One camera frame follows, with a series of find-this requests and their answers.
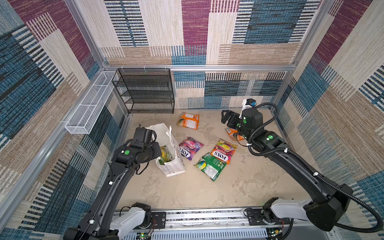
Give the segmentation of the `orange snack bag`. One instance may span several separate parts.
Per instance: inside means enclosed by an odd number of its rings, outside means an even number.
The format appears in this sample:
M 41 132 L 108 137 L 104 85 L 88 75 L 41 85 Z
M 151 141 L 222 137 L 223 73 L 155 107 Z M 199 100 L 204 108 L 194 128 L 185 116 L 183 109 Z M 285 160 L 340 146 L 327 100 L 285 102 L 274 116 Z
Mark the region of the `orange snack bag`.
M 200 123 L 200 115 L 182 113 L 177 123 L 178 126 L 197 130 Z
M 235 129 L 226 128 L 226 132 L 229 135 L 229 137 L 234 141 L 242 141 L 244 140 L 244 137 L 239 134 L 239 132 Z

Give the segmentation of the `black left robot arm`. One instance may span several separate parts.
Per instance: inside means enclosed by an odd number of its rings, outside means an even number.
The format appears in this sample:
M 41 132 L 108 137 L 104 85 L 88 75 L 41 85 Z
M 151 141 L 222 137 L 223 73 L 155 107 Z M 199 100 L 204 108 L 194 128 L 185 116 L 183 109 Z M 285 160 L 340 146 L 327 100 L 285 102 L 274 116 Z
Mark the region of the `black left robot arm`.
M 115 209 L 140 164 L 149 163 L 161 155 L 155 141 L 129 140 L 114 152 L 110 173 L 94 203 L 77 227 L 68 228 L 65 240 L 122 240 L 137 227 L 153 226 L 151 206 L 135 203 L 129 211 L 113 220 Z

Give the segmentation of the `black mesh shelf rack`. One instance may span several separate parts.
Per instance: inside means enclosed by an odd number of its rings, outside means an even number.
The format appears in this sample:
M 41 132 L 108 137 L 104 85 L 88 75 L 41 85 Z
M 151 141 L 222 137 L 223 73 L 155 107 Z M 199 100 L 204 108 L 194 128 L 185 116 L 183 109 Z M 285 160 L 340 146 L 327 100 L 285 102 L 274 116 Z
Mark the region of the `black mesh shelf rack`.
M 129 114 L 174 113 L 174 88 L 167 68 L 117 69 L 112 83 Z

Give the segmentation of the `red yellow Fox's bag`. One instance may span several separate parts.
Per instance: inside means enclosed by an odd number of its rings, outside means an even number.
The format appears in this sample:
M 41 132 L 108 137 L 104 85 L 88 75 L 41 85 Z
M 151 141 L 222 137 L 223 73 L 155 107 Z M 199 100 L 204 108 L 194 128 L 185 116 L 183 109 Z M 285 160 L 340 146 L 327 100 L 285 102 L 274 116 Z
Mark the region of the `red yellow Fox's bag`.
M 237 147 L 237 145 L 219 139 L 214 149 L 211 151 L 211 155 L 229 165 Z

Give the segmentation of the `white paper bag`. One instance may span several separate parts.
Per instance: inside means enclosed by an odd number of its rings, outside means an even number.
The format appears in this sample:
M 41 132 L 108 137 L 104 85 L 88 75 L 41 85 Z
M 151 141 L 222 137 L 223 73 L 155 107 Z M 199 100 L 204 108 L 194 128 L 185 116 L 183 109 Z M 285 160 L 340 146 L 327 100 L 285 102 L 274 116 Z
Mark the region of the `white paper bag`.
M 159 157 L 156 158 L 156 165 L 158 168 L 164 173 L 166 177 L 172 177 L 184 173 L 186 168 L 182 160 L 179 144 L 176 138 L 173 136 L 172 127 L 167 127 L 164 123 L 161 123 L 149 126 L 147 129 L 154 130 L 156 132 L 156 141 L 160 146 L 167 146 L 173 157 L 173 160 L 171 162 L 165 163 L 165 165 L 160 165 Z

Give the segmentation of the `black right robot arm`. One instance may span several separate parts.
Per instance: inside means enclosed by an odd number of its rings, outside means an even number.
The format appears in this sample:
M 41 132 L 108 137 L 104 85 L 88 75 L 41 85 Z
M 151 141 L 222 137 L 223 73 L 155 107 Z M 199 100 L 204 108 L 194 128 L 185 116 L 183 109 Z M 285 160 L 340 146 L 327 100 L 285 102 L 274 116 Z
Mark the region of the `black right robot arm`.
M 221 122 L 245 138 L 245 146 L 253 156 L 265 157 L 277 164 L 310 196 L 302 201 L 271 198 L 261 210 L 266 223 L 273 224 L 277 219 L 285 218 L 299 219 L 326 232 L 339 226 L 338 221 L 353 196 L 348 185 L 339 186 L 329 180 L 291 150 L 278 134 L 265 130 L 263 115 L 256 107 L 244 109 L 240 114 L 223 110 Z

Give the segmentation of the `green snack bag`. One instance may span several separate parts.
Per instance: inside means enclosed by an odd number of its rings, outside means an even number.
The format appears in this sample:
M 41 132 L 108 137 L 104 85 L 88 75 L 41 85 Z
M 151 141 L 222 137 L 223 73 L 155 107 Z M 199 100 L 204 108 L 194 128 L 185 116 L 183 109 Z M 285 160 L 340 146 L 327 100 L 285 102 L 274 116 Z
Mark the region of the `green snack bag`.
M 226 165 L 225 162 L 207 153 L 195 164 L 195 167 L 214 182 L 220 176 Z
M 165 163 L 173 160 L 172 154 L 167 146 L 161 146 L 161 156 L 159 157 L 159 164 L 165 165 Z

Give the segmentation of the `purple Fox's candy bag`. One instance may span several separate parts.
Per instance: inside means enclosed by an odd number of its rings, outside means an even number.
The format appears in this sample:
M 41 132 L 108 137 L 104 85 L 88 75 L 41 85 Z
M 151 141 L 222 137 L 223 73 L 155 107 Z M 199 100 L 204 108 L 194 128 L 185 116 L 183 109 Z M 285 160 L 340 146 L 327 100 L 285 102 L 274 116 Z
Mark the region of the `purple Fox's candy bag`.
M 192 137 L 187 137 L 182 143 L 179 144 L 180 152 L 183 157 L 192 160 L 195 154 L 204 146 L 201 142 Z

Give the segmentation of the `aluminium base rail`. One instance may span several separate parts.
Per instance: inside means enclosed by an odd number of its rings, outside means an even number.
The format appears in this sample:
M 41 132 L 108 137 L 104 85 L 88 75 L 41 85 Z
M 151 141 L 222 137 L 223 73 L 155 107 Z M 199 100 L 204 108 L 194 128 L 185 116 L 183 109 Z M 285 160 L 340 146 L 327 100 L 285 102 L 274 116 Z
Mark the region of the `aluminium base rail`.
M 310 222 L 263 219 L 262 209 L 213 208 L 151 210 L 134 204 L 120 211 L 89 210 L 66 240 L 331 240 L 334 231 L 319 230 Z

